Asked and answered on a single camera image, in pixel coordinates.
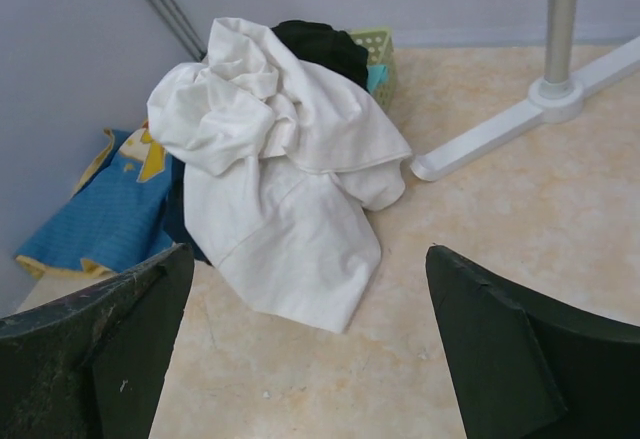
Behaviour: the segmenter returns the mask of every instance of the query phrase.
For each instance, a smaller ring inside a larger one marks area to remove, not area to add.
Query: blue cloth
[[[379,85],[386,84],[389,80],[389,69],[384,64],[367,66],[369,77],[367,78],[367,91],[373,94]]]
[[[162,230],[164,200],[171,185],[171,156],[159,145],[149,145],[150,138],[145,139],[140,131],[137,138],[134,133],[126,141],[128,133],[114,131],[112,152],[118,152],[107,156],[110,160],[105,160],[92,179],[20,247],[17,256],[47,268],[79,273],[86,272],[87,261],[122,272],[172,245]],[[123,144],[138,150],[118,150]],[[153,154],[140,158],[140,150],[146,151],[146,147],[151,151],[152,146]]]

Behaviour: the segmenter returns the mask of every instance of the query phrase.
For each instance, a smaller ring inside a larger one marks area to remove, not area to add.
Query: white garment
[[[411,154],[358,85],[273,34],[217,19],[204,64],[148,101],[149,131],[186,163],[185,225],[253,309],[342,332],[380,261],[362,207],[404,192]]]

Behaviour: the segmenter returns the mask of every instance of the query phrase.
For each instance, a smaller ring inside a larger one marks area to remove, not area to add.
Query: white metal stand base
[[[573,119],[587,97],[636,70],[640,70],[640,37],[574,72],[568,96],[543,97],[539,79],[531,85],[527,99],[428,154],[416,156],[411,170],[420,179],[436,181],[542,123]]]

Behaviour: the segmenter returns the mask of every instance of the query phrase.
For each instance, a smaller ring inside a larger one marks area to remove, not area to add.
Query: beige floor
[[[581,47],[576,65],[606,52]],[[390,116],[418,152],[521,100],[543,52],[404,50]],[[371,220],[384,256],[347,334],[249,311],[198,265],[151,437],[463,438],[424,274],[433,243],[640,324],[640,75]],[[73,286],[40,284],[31,304]]]

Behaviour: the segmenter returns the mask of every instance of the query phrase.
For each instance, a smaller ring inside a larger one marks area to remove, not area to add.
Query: green basket
[[[356,44],[366,47],[369,51],[367,63],[370,66],[384,64],[389,72],[389,80],[381,84],[373,92],[373,98],[380,107],[387,112],[391,106],[393,94],[396,91],[396,64],[393,61],[393,42],[391,41],[391,29],[377,27],[375,29],[357,29],[349,31]]]

